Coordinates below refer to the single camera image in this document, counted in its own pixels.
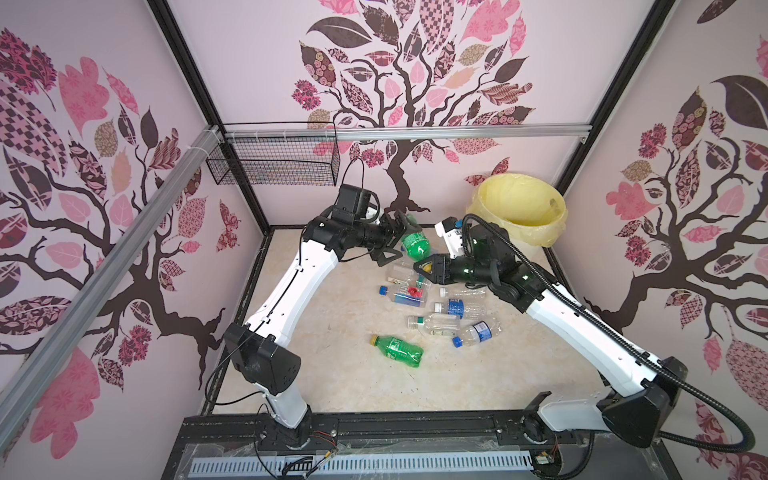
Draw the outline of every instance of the wire basket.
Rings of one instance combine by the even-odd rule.
[[[226,137],[227,143],[219,144],[207,159],[216,183],[336,185],[341,157],[333,123],[314,121],[247,125],[262,127],[281,124],[304,124],[308,128],[261,130]]]

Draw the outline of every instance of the plastic sheet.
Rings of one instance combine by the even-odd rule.
[[[493,175],[475,190],[468,214],[496,223],[511,239],[551,247],[565,230],[568,209],[562,195],[538,178]]]

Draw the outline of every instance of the aluminum rail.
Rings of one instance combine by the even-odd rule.
[[[74,296],[62,318],[46,332],[0,394],[0,450],[5,449],[40,397],[69,360],[85,331],[109,300],[136,256],[144,248],[194,171],[219,144],[218,128],[208,126],[184,152],[177,166],[126,230],[83,289]]]
[[[336,129],[339,141],[415,140],[418,138],[586,137],[589,124],[467,125],[464,127],[388,127]],[[227,138],[333,136],[331,129],[232,130]]]

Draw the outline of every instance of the marble floor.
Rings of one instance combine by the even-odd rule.
[[[434,229],[425,233],[433,252],[447,251]],[[247,316],[285,273],[296,255],[299,235],[299,230],[275,232]],[[549,269],[540,248],[519,246]],[[362,252],[350,250],[347,256]],[[403,306],[379,295],[384,276],[385,270],[367,256],[340,263],[296,326],[288,348],[301,357],[296,381],[314,412],[521,409],[541,391],[589,394],[602,387],[598,371],[564,340],[492,294],[486,308],[504,331],[488,342],[455,348],[448,337],[408,330],[406,316],[432,311],[439,298],[437,289],[429,293],[429,311]],[[372,334],[395,335],[421,346],[420,367],[384,357],[369,345]],[[252,391],[253,385],[230,366],[218,402]],[[262,402],[261,396],[253,396],[218,406],[214,413],[256,412]]]

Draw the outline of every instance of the cable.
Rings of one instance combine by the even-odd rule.
[[[536,277],[547,287],[547,290],[549,290],[558,300],[560,300],[562,303],[568,306],[571,310],[573,310],[577,315],[584,316],[585,319],[587,319],[592,325],[596,326],[601,332],[605,333],[608,337],[610,337],[613,341],[615,341],[621,348],[627,351],[630,355],[632,355],[638,362],[640,362],[642,365],[645,365],[649,369],[653,370],[658,374],[659,376],[664,377],[669,382],[673,383],[678,388],[685,390],[686,392],[690,393],[694,397],[698,398],[702,402],[708,404],[712,408],[716,409],[718,412],[720,412],[725,418],[730,420],[741,432],[742,439],[741,442],[738,443],[731,443],[731,444],[718,444],[718,443],[712,443],[712,442],[701,442],[696,439],[691,439],[688,437],[683,437],[682,435],[677,435],[674,433],[669,432],[659,432],[659,436],[662,439],[671,440],[672,442],[679,442],[683,443],[685,445],[690,445],[693,447],[697,447],[699,449],[705,449],[705,450],[711,450],[712,452],[725,452],[725,453],[741,453],[741,452],[748,452],[755,446],[755,434],[752,432],[752,429],[749,425],[747,425],[746,422],[744,422],[741,417],[739,417],[735,412],[733,412],[731,409],[726,407],[721,402],[717,401],[716,399],[712,398],[711,396],[707,395],[706,393],[702,392],[701,390],[697,389],[696,387],[692,386],[691,384],[678,379],[675,375],[672,373],[669,373],[666,369],[664,369],[662,366],[656,364],[655,362],[651,362],[649,359],[647,359],[645,356],[642,356],[640,352],[638,352],[629,342],[627,342],[624,337],[619,335],[615,330],[610,328],[606,323],[603,323],[601,320],[599,320],[596,316],[594,316],[589,310],[584,308],[583,306],[578,305],[577,303],[573,302],[571,299],[560,293],[559,290],[554,288],[551,283],[549,283],[549,280],[539,271],[538,268],[525,256],[523,253],[509,240],[504,238],[504,235],[496,229],[496,227],[493,227],[490,223],[483,220],[481,217],[478,217],[474,214],[466,214],[464,216],[463,225],[462,225],[462,235],[463,237],[463,243],[465,248],[465,253],[468,252],[467,247],[470,246],[471,242],[468,241],[468,221],[467,220],[475,220],[477,223],[482,225],[486,230],[496,235],[504,244],[509,247],[512,252],[515,253],[517,257],[520,258],[520,260],[527,266],[531,272],[533,272]]]
[[[579,476],[584,471],[584,469],[587,468],[589,459],[592,457],[593,449],[594,449],[594,430],[590,430],[589,443],[587,444],[587,451],[584,452],[584,456],[581,457],[581,461],[578,463],[578,465],[576,465],[576,468],[574,468],[568,473],[564,473],[563,475],[546,475],[541,472],[533,472],[533,474],[539,478],[542,478],[543,480],[571,480],[571,478],[575,478]]]

